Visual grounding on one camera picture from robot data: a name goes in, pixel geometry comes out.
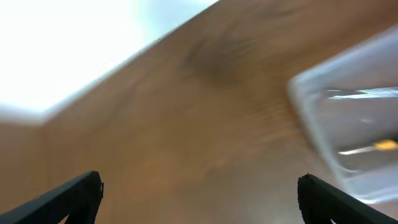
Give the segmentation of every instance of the wood grain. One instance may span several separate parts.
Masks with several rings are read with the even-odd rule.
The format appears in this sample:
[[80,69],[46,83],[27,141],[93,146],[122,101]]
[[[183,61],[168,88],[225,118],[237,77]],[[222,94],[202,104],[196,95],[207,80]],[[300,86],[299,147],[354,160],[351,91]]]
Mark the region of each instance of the wood grain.
[[287,82],[397,11],[395,0],[221,0],[42,128],[47,187],[98,170],[98,223],[301,223],[297,178],[333,178]]
[[47,161],[40,127],[0,123],[0,213],[6,212],[48,189]]

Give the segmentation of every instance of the clear plastic container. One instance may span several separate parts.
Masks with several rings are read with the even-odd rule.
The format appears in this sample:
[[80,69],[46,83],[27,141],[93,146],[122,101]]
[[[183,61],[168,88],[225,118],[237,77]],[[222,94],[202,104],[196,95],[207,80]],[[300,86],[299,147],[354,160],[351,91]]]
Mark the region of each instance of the clear plastic container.
[[[366,203],[398,198],[398,150],[339,152],[398,138],[398,26],[293,77],[290,97],[343,190]],[[333,97],[392,88],[370,98]]]

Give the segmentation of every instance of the wooden table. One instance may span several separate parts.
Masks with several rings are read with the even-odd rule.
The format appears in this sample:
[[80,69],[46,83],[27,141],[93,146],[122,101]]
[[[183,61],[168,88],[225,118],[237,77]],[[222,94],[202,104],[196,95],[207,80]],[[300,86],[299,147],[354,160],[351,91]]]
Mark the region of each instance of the wooden table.
[[29,174],[48,189],[98,170],[98,223],[302,223],[297,178],[334,181],[287,82],[397,12],[395,0],[221,0],[42,127]]

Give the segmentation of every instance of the yellow object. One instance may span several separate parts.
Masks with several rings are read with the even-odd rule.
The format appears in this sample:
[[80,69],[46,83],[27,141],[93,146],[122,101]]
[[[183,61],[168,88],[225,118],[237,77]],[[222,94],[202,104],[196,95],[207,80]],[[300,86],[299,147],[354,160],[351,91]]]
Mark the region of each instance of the yellow object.
[[386,139],[373,143],[373,146],[380,151],[395,150],[398,149],[398,142]]

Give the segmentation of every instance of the bright light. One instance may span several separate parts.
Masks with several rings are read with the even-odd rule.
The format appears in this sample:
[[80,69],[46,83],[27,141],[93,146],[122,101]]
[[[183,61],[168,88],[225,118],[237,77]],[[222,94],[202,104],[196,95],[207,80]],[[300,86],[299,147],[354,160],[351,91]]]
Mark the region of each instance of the bright light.
[[193,1],[1,1],[0,106],[48,111],[215,2]]

